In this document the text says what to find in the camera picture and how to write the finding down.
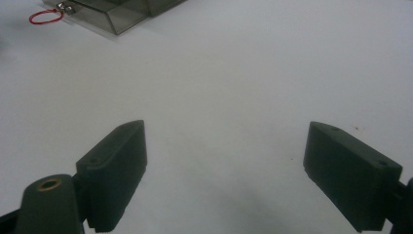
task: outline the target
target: white table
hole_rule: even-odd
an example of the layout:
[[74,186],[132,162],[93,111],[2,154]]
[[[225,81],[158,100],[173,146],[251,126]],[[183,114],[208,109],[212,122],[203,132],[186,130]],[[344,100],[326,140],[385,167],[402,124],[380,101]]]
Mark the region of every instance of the white table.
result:
[[41,10],[0,3],[1,215],[137,119],[149,165],[116,234],[356,233],[304,172],[310,121],[413,177],[412,1],[189,0],[118,38]]

